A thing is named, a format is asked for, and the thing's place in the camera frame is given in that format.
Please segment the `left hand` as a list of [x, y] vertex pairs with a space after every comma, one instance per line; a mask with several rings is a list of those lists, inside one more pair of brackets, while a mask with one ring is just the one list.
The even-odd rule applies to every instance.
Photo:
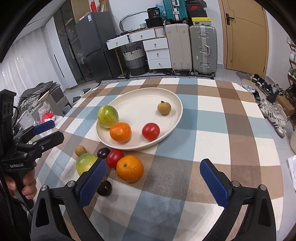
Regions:
[[[35, 168], [37, 166], [36, 161], [34, 161], [33, 166], [34, 166], [33, 170], [27, 172], [23, 178], [24, 188], [22, 189], [22, 194], [29, 200], [33, 199], [37, 193], [37, 188], [36, 188], [37, 182], [35, 179]], [[13, 178], [9, 175], [4, 175], [4, 178], [11, 196], [17, 199], [16, 195], [14, 194], [14, 191], [16, 190], [15, 180], [13, 180]]]

